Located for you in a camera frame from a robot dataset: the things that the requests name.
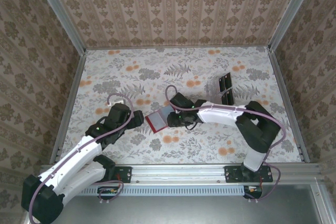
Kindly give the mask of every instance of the patterned wall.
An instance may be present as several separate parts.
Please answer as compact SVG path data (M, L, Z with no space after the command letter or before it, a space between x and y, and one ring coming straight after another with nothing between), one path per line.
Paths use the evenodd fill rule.
M336 0L304 0L276 55L311 161L336 202Z
M61 0L87 48L266 45L290 0Z
M0 223L49 163L79 56L47 0L0 0Z

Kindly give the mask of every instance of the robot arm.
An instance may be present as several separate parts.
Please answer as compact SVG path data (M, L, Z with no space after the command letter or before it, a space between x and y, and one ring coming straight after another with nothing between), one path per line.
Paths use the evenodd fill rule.
M263 116L239 110L246 109L271 117L264 107L255 101L245 106L230 106L234 108L230 110L227 105L213 104L205 100L197 100L194 104L182 94L177 93L171 102L180 108L199 108L199 110L170 113L167 118L169 127L188 126L194 123L220 123L237 127L248 144L242 169L247 168L253 173L259 170L272 142L280 131L280 126L275 122Z
M89 127L81 141L56 165L41 173L38 177L29 175L23 184L21 206L29 211L29 204L34 192L50 175L33 204L33 216L43 224L52 223L62 212L63 207L79 192L95 182L112 180L115 176L115 162L102 155L102 151L114 144L127 129L133 129L143 123L141 111L135 111L130 122L120 129L97 141L96 137L122 126L130 117L131 111L124 104L115 104L108 116ZM72 156L65 165L64 160Z

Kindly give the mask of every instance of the floral wallpaper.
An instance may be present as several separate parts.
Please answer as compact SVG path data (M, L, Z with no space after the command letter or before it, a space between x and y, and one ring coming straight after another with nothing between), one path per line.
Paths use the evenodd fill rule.
M0 223L48 164L79 56L47 0L0 0Z
M209 79L230 72L236 105L258 101L287 129L287 139L271 151L269 161L301 161L266 47L88 50L86 56L62 156L90 125L108 115L109 93L127 95L146 116L167 105L169 84L196 101L206 99ZM104 154L117 164L241 163L246 149L236 127L209 123L192 131L165 128L154 134L145 121Z
M276 55L312 162L336 206L336 0L304 0Z
M61 0L87 48L266 45L290 0Z

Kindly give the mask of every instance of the gray metal panel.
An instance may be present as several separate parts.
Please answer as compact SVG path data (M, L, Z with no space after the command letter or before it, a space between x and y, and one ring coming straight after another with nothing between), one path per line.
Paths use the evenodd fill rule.
M65 106L65 110L64 110L63 117L62 117L61 125L59 126L59 130L58 130L58 133L57 133L54 149L52 150L53 153L52 153L51 158L50 158L50 162L49 162L50 164L55 162L59 146L61 144L63 144L64 139L67 135L69 122L70 122L72 110L73 110L73 107L74 107L74 104L75 104L80 79L82 77L82 73L83 73L84 66L85 66L85 60L86 60L86 56L82 56L79 59L76 74L75 74L75 77L74 77L74 81L73 81L71 89L70 89L67 105Z
M298 121L296 120L295 113L294 113L292 104L291 104L290 99L289 99L289 95L288 95L288 92L287 92L287 89L286 89L285 81L283 80L282 73L281 73L281 70L280 70L280 67L279 67L279 64L278 64L278 60L277 60L276 55L275 55L275 51L273 49L271 49L271 50L268 49L268 55L269 55L269 59L271 61L271 65L273 67L275 78L277 79L277 82L278 82L278 86L279 86L280 94L281 94L281 97L282 97L282 100L283 100L283 104L284 104L285 109L287 111L288 120L289 120L290 126L292 128L293 136L294 136L296 142L300 145L304 161L305 162L310 162L308 152L307 152L306 146L304 144L304 141L303 141L300 129L299 129L299 124L298 124Z
M242 196L120 197L109 204L75 197L54 222L136 224L319 224L310 186L279 186L266 200Z
M281 39L283 38L285 32L287 31L290 23L294 19L296 13L298 12L303 0L290 0L285 13L283 14L278 27L276 28L270 42L269 46L276 50Z
M65 8L62 6L60 0L48 0L49 5L54 10L56 16L61 22L64 30L67 32L72 44L78 51L80 56L83 56L85 53L85 45L81 40L81 37L77 33L77 30L74 24L71 22L71 19L67 15Z

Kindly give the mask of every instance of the floral tablecloth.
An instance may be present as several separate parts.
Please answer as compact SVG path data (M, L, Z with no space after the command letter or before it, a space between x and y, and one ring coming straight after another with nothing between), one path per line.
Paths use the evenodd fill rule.
M231 72L236 105L258 101L287 129L287 139L271 151L268 160L300 162L266 47L92 50L86 56L62 156L90 125L108 114L106 98L111 92L128 95L134 108L148 115L167 104L167 85L174 84L196 101L205 98L208 79ZM246 148L235 127L202 124L192 131L166 128L153 134L145 122L126 131L104 154L117 164L240 163Z

